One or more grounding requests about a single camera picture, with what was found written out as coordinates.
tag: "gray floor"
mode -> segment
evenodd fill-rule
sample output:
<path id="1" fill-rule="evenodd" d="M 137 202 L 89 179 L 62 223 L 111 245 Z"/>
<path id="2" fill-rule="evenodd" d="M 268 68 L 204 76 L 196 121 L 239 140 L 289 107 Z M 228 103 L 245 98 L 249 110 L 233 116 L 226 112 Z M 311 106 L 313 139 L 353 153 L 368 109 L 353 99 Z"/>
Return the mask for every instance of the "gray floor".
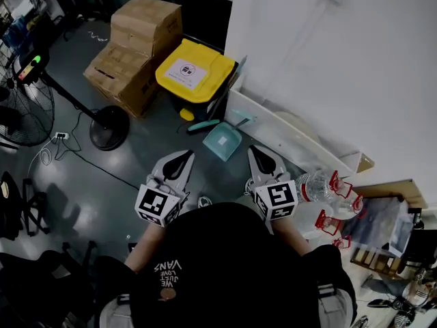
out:
<path id="1" fill-rule="evenodd" d="M 102 49 L 105 42 L 91 38 L 90 32 L 100 38 L 108 38 L 110 27 L 101 22 L 89 22 L 69 34 L 70 40 L 61 38 L 51 48 L 48 73 L 90 109 L 108 105 L 85 79 L 83 71 Z M 190 197 L 185 209 L 196 207 L 200 194 L 208 195 L 213 202 L 232 201 L 242 195 L 244 184 L 250 177 L 247 147 L 257 142 L 243 135 L 241 146 L 224 163 L 203 144 L 207 133 L 188 136 L 184 123 L 173 110 L 170 94 L 162 91 L 146 118 L 131 118 L 130 133 L 126 142 L 111 152 L 101 152 L 89 140 L 91 120 L 82 115 L 77 137 L 87 160 L 110 171 L 112 174 L 139 186 L 162 156 L 178 150 L 191 149 L 196 159 L 187 186 Z M 79 112 L 62 97 L 55 94 L 55 123 L 53 133 L 70 133 Z M 49 145 L 53 155 L 55 146 Z M 27 173 L 29 163 L 39 148 L 22 148 L 15 154 L 1 153 L 5 168 L 12 170 L 17 181 Z M 292 175 L 299 174 L 290 164 Z M 123 260 L 128 255 L 128 243 L 135 242 L 147 222 L 138 218 L 134 211 L 137 190 L 86 164 L 72 153 L 49 166 L 35 160 L 31 170 L 36 187 L 47 192 L 48 210 L 46 222 L 52 232 L 39 234 L 16 245 L 2 241 L 0 247 L 19 256 L 35 257 L 47 248 L 59 249 L 62 241 L 68 241 L 77 254 L 83 254 L 88 240 L 98 244 L 99 255 L 110 255 Z M 231 215 L 223 213 L 217 222 L 231 222 Z M 17 250 L 18 244 L 24 249 Z"/>

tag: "cable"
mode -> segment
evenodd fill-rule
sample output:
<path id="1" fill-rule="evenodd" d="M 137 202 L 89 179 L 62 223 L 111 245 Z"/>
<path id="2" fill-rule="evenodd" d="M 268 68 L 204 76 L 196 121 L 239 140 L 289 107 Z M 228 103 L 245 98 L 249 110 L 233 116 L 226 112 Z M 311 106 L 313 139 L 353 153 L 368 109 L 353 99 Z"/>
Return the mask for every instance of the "cable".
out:
<path id="1" fill-rule="evenodd" d="M 79 122 L 81 121 L 81 115 L 83 114 L 83 112 L 80 112 L 79 115 L 77 116 L 77 122 L 76 125 L 74 126 L 73 130 L 71 131 L 71 136 L 74 138 L 74 140 L 76 141 L 77 146 L 79 147 L 77 150 L 73 150 L 72 148 L 68 147 L 65 143 L 65 141 L 63 139 L 58 139 L 56 136 L 53 136 L 49 142 L 47 142 L 42 148 L 41 150 L 34 156 L 34 158 L 32 159 L 32 161 L 30 162 L 29 165 L 29 170 L 27 171 L 27 177 L 29 177 L 29 173 L 30 173 L 30 168 L 32 166 L 33 161 L 36 159 L 36 157 L 38 155 L 40 155 L 40 160 L 41 163 L 43 163 L 45 166 L 49 165 L 52 162 L 52 154 L 51 151 L 46 148 L 47 145 L 49 145 L 50 143 L 53 143 L 54 139 L 57 139 L 56 143 L 57 144 L 57 151 L 55 154 L 55 160 L 56 161 L 60 161 L 67 153 L 71 152 L 74 153 L 75 155 L 77 155 L 80 159 L 82 159 L 83 161 L 85 161 L 86 163 L 96 167 L 97 169 L 102 170 L 103 172 L 107 173 L 108 175 L 112 176 L 113 178 L 116 178 L 119 181 L 124 182 L 125 184 L 127 184 L 128 186 L 131 186 L 132 188 L 136 189 L 139 191 L 139 188 L 134 186 L 133 184 L 130 184 L 129 182 L 123 180 L 122 178 L 119 178 L 113 174 L 111 174 L 110 172 L 107 172 L 105 169 L 97 166 L 96 164 L 91 163 L 90 161 L 87 161 L 85 158 L 83 158 L 80 154 L 78 154 L 77 152 L 80 152 L 82 150 L 81 145 L 79 144 L 79 141 L 77 140 L 77 137 L 74 135 L 74 131 L 78 128 L 79 126 Z M 58 156 L 59 154 L 59 149 L 60 149 L 60 143 L 62 142 L 62 144 L 67 148 L 65 151 L 62 152 L 62 154 L 60 156 Z"/>
<path id="2" fill-rule="evenodd" d="M 29 178 L 29 173 L 30 173 L 30 168 L 32 167 L 32 163 L 35 161 L 38 155 L 40 156 L 41 163 L 44 164 L 45 166 L 49 165 L 52 162 L 52 152 L 46 147 L 47 145 L 52 144 L 54 139 L 56 139 L 56 136 L 53 136 L 50 139 L 50 141 L 47 142 L 37 154 L 35 154 L 34 158 L 29 164 L 29 170 L 27 170 L 27 178 Z"/>
<path id="3" fill-rule="evenodd" d="M 179 130 L 180 130 L 180 128 L 182 128 L 183 126 L 185 126 L 185 125 L 187 125 L 187 124 L 192 124 L 192 125 L 194 125 L 192 122 L 185 122 L 185 123 L 182 123 L 181 125 L 179 125 L 178 126 L 178 128 L 176 129 L 176 133 L 178 134 L 179 133 Z"/>
<path id="4" fill-rule="evenodd" d="M 55 155 L 55 160 L 56 161 L 60 161 L 63 157 L 64 157 L 64 155 L 65 154 L 67 154 L 67 153 L 69 153 L 69 152 L 80 152 L 81 150 L 82 150 L 82 147 L 81 147 L 81 145 L 79 144 L 79 141 L 77 140 L 77 137 L 76 137 L 76 135 L 74 134 L 74 131 L 77 129 L 77 127 L 79 126 L 79 122 L 81 121 L 81 115 L 83 114 L 83 112 L 80 112 L 79 113 L 79 115 L 77 116 L 77 122 L 76 122 L 76 125 L 74 126 L 74 128 L 73 128 L 73 130 L 71 130 L 71 136 L 74 138 L 74 140 L 76 141 L 76 145 L 79 147 L 77 150 L 72 150 L 72 149 L 67 149 L 67 150 L 65 150 L 60 156 L 57 156 L 58 155 L 58 152 L 59 152 L 59 146 L 58 146 L 58 152 L 56 153 L 56 155 Z"/>
<path id="5" fill-rule="evenodd" d="M 88 164 L 90 164 L 90 165 L 96 167 L 96 168 L 99 169 L 99 170 L 102 170 L 103 172 L 106 172 L 108 175 L 112 176 L 113 178 L 116 178 L 117 180 L 122 181 L 122 182 L 124 182 L 125 184 L 127 184 L 128 186 L 131 186 L 132 188 L 134 188 L 134 189 L 136 189 L 137 191 L 139 191 L 139 188 L 136 187 L 136 186 L 134 186 L 133 184 L 130 184 L 129 182 L 123 180 L 122 178 L 119 178 L 119 177 L 117 177 L 117 176 L 111 174 L 110 172 L 107 172 L 105 169 L 103 169 L 103 168 L 97 166 L 96 164 L 93 164 L 93 163 L 91 163 L 90 161 L 87 161 L 87 160 L 86 160 L 85 158 L 83 158 L 80 154 L 78 154 L 76 150 L 72 150 L 72 149 L 70 149 L 70 148 L 66 145 L 66 143 L 65 143 L 63 140 L 62 140 L 62 144 L 63 144 L 63 145 L 64 145 L 64 146 L 69 150 L 69 152 L 74 153 L 75 155 L 77 155 L 80 159 L 82 159 L 82 160 L 85 161 L 86 163 L 88 163 Z"/>

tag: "white wall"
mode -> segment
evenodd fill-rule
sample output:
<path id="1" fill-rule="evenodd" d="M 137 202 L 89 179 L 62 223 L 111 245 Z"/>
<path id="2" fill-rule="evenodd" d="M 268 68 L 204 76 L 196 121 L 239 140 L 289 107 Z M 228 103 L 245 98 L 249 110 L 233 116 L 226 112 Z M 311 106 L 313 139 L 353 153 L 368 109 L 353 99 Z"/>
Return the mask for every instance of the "white wall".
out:
<path id="1" fill-rule="evenodd" d="M 300 115 L 337 154 L 413 178 L 437 202 L 437 0 L 234 0 L 226 54 L 248 55 L 247 94 Z"/>

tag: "person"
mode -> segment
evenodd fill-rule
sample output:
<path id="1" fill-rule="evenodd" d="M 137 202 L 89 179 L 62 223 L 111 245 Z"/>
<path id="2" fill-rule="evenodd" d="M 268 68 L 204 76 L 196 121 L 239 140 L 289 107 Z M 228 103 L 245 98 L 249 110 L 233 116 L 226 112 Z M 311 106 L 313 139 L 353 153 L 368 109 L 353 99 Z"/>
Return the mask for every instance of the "person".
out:
<path id="1" fill-rule="evenodd" d="M 413 306 L 422 306 L 431 299 L 435 282 L 434 276 L 427 277 L 425 270 L 419 269 L 412 279 L 393 279 L 385 276 L 376 279 L 370 275 L 361 287 L 387 296 L 403 297 Z"/>
<path id="2" fill-rule="evenodd" d="M 129 277 L 129 285 L 116 285 L 112 298 L 107 291 L 106 302 L 127 291 L 135 328 L 349 327 L 355 293 L 339 250 L 311 250 L 290 218 L 271 226 L 274 235 L 257 213 L 238 203 L 189 211 L 166 228 L 151 223 L 125 262 L 135 275 L 123 269 L 118 277 Z M 100 263 L 100 272 L 114 268 Z"/>

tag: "label sticker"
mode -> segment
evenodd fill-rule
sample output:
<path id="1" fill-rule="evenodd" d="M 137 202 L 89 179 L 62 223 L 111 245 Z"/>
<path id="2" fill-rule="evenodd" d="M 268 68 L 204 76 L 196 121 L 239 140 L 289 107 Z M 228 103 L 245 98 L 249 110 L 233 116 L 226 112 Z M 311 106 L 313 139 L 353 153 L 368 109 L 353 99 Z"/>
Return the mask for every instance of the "label sticker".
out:
<path id="1" fill-rule="evenodd" d="M 165 76 L 171 80 L 194 90 L 208 72 L 185 59 L 178 58 L 165 72 Z"/>
<path id="2" fill-rule="evenodd" d="M 227 141 L 227 138 L 224 137 L 224 136 L 222 136 L 222 137 L 219 139 L 218 144 L 221 145 L 221 146 L 223 146 L 223 145 L 226 143 L 226 141 Z"/>

